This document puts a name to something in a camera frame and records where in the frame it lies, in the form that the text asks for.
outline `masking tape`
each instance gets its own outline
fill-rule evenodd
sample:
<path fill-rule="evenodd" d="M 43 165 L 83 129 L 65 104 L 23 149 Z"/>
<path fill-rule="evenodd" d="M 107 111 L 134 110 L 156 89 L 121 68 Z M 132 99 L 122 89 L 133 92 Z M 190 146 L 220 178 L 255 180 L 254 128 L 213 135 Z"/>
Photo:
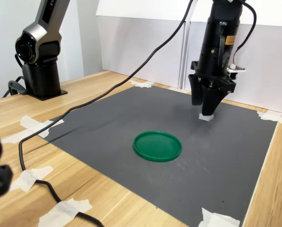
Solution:
<path fill-rule="evenodd" d="M 171 91 L 177 91 L 177 92 L 184 93 L 184 94 L 187 94 L 187 93 L 190 92 L 190 91 L 182 90 L 182 89 L 175 88 L 175 87 L 171 87 L 171 88 L 169 88 L 169 90 L 171 90 Z"/>
<path fill-rule="evenodd" d="M 198 116 L 198 118 L 199 118 L 200 120 L 209 122 L 209 121 L 211 121 L 211 120 L 214 118 L 214 115 L 212 114 L 211 116 L 203 116 L 202 113 L 200 113 L 199 116 Z"/>
<path fill-rule="evenodd" d="M 41 169 L 29 169 L 21 173 L 20 177 L 15 180 L 10 186 L 10 191 L 21 188 L 24 192 L 29 191 L 36 180 L 42 180 L 50 172 L 53 171 L 51 166 L 46 166 Z"/>
<path fill-rule="evenodd" d="M 55 125 L 53 125 L 52 127 L 57 126 L 59 124 L 62 124 L 63 122 L 64 122 L 63 120 L 60 120 Z M 41 122 L 34 120 L 33 118 L 31 118 L 29 116 L 24 116 L 21 119 L 20 125 L 25 127 L 26 130 L 2 139 L 1 143 L 18 143 L 19 141 L 21 141 L 25 137 L 30 136 L 33 133 L 43 129 L 44 127 L 46 127 L 50 123 L 52 123 L 52 121 L 45 121 L 45 122 L 41 123 Z M 49 129 L 39 133 L 39 136 L 41 136 L 42 138 L 45 138 L 48 135 L 49 135 Z"/>
<path fill-rule="evenodd" d="M 136 82 L 136 81 L 133 81 L 133 80 L 130 80 L 130 83 L 134 84 L 135 87 L 147 87 L 147 88 L 152 87 L 152 84 L 154 84 L 153 82 L 150 82 L 150 81 L 140 83 L 140 82 Z"/>
<path fill-rule="evenodd" d="M 257 113 L 260 119 L 262 120 L 266 120 L 266 121 L 269 120 L 269 121 L 279 122 L 282 124 L 282 113 L 280 112 L 268 110 L 266 113 L 260 111 L 258 111 Z"/>
<path fill-rule="evenodd" d="M 38 227 L 62 227 L 71 222 L 78 212 L 85 213 L 92 205 L 88 200 L 59 202 L 53 209 L 39 219 Z"/>
<path fill-rule="evenodd" d="M 240 221 L 235 220 L 229 216 L 211 213 L 202 208 L 203 221 L 201 221 L 198 227 L 238 227 Z"/>

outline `wooden tabletop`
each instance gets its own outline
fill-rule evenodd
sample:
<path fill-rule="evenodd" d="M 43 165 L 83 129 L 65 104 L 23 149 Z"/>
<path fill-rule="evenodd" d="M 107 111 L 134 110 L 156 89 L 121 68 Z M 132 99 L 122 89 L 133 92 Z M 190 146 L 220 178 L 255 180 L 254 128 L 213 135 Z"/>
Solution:
<path fill-rule="evenodd" d="M 47 101 L 30 96 L 15 95 L 0 99 L 0 139 L 23 131 L 21 118 L 25 115 L 44 122 L 63 114 L 69 108 L 85 103 L 127 78 L 104 71 L 61 84 L 67 95 Z M 133 87 L 130 82 L 115 89 L 108 96 Z M 169 88 L 159 84 L 154 86 Z M 261 112 L 266 109 L 224 100 L 223 102 Z M 59 197 L 66 201 L 89 200 L 87 214 L 99 219 L 105 226 L 185 226 L 174 217 L 155 207 L 130 190 L 114 182 L 68 153 L 36 136 L 23 144 L 27 169 L 52 166 L 44 180 L 49 181 Z M 0 165 L 8 164 L 13 181 L 22 170 L 18 158 L 18 143 L 3 144 Z M 39 217 L 56 205 L 48 188 L 34 185 L 28 192 L 15 190 L 0 197 L 0 226 L 37 226 Z M 75 218 L 68 226 L 85 226 L 88 222 Z M 278 123 L 263 169 L 248 209 L 246 227 L 282 227 L 282 124 Z"/>

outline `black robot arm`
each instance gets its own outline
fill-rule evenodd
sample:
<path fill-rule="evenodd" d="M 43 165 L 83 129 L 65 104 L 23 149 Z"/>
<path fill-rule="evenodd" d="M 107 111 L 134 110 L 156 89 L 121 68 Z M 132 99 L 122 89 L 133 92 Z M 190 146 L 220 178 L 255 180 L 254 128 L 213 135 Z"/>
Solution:
<path fill-rule="evenodd" d="M 193 61 L 191 65 L 195 74 L 188 76 L 192 105 L 202 104 L 203 116 L 212 115 L 219 103 L 234 92 L 236 83 L 233 80 L 237 73 L 229 73 L 232 69 L 228 70 L 228 63 L 239 28 L 242 5 L 248 6 L 243 0 L 213 0 L 199 61 Z M 252 29 L 238 50 L 248 40 L 256 24 L 256 13 L 253 12 Z"/>
<path fill-rule="evenodd" d="M 56 61 L 62 38 L 59 29 L 69 2 L 41 0 L 36 20 L 23 30 L 16 41 L 16 52 L 24 62 L 25 93 L 40 100 L 67 93 L 60 88 Z"/>

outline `green lid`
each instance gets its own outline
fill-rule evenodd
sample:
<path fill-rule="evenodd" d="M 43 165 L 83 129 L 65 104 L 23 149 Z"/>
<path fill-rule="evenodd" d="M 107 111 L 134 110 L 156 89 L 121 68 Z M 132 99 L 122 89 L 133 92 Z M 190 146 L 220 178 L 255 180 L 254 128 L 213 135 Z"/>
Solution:
<path fill-rule="evenodd" d="M 138 135 L 134 142 L 135 152 L 153 162 L 168 162 L 176 159 L 182 144 L 178 138 L 163 131 L 147 131 Z"/>

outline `gray mat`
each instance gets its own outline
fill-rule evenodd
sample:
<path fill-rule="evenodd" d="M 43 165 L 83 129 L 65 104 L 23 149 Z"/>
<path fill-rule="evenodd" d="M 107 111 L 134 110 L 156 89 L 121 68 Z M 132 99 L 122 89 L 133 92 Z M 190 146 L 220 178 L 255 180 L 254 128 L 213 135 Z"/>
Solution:
<path fill-rule="evenodd" d="M 71 112 L 45 139 L 191 227 L 202 208 L 242 222 L 276 122 L 223 103 L 211 122 L 200 112 L 190 95 L 133 87 Z M 133 139 L 151 130 L 177 136 L 181 155 L 139 157 Z"/>

